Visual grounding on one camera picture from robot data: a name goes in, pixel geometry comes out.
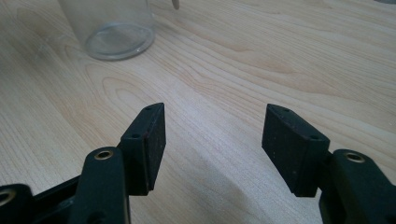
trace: wooden table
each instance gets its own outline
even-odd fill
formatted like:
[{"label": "wooden table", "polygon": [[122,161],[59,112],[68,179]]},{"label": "wooden table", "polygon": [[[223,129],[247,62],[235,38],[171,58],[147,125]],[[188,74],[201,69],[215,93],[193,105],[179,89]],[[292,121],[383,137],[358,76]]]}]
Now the wooden table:
[{"label": "wooden table", "polygon": [[266,104],[373,158],[396,183],[396,6],[372,0],[153,0],[156,40],[87,56],[55,0],[0,1],[0,185],[79,175],[146,105],[167,146],[133,223],[320,223],[261,147]]}]

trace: light wood surface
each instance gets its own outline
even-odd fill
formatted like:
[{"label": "light wood surface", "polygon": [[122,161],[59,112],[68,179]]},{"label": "light wood surface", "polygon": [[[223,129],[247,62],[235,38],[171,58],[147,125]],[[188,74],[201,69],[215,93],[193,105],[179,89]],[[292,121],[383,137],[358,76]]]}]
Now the light wood surface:
[{"label": "light wood surface", "polygon": [[156,40],[96,61],[55,0],[0,1],[0,185],[79,175],[164,102],[167,146],[133,223],[320,223],[261,148],[266,104],[373,158],[396,183],[396,6],[371,0],[153,0]]}]

